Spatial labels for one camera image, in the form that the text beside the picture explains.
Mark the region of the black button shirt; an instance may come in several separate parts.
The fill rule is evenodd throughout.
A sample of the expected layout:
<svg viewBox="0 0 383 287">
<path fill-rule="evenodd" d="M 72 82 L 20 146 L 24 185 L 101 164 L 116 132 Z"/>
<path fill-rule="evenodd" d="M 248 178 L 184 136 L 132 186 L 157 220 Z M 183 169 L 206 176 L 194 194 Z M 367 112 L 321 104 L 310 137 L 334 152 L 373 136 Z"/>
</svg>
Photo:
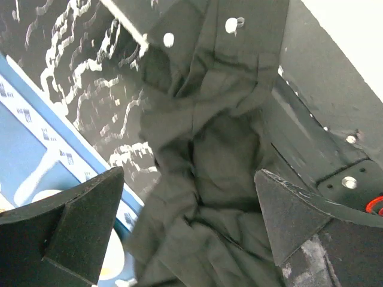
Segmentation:
<svg viewBox="0 0 383 287">
<path fill-rule="evenodd" d="M 138 286 L 283 286 L 254 175 L 288 1 L 177 1 L 148 32 L 141 138 L 160 178 L 129 237 Z"/>
</svg>

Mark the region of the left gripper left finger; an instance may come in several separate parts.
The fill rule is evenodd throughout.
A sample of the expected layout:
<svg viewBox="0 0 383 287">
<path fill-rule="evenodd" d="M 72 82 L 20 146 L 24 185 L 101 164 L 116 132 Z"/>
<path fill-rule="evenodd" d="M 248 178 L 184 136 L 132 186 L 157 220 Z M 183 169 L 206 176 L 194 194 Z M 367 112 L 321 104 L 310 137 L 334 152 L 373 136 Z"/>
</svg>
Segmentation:
<svg viewBox="0 0 383 287">
<path fill-rule="evenodd" d="M 124 185 L 113 167 L 46 199 L 1 213 L 1 286 L 93 286 Z"/>
</svg>

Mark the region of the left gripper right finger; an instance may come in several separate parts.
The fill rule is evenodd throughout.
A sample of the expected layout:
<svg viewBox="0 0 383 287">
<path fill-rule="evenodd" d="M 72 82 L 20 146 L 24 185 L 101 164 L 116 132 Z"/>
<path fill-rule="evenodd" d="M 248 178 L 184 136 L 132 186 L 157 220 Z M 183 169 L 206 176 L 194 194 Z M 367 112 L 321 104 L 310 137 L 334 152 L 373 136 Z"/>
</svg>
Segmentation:
<svg viewBox="0 0 383 287">
<path fill-rule="evenodd" d="M 254 182 L 287 286 L 382 286 L 382 217 L 335 203 L 266 169 Z"/>
</svg>

